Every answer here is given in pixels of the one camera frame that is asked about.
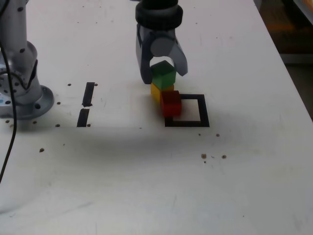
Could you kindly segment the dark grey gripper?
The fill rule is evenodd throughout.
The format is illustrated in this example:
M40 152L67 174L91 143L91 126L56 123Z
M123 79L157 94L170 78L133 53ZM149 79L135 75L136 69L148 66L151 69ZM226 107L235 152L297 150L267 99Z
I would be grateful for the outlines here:
M175 30L157 31L143 27L137 24L136 38L136 58L139 65L140 75L144 84L152 83L152 72L150 61L154 57L169 57L174 68L180 76L188 73L188 63L186 56L176 39ZM152 44L149 36L156 38Z

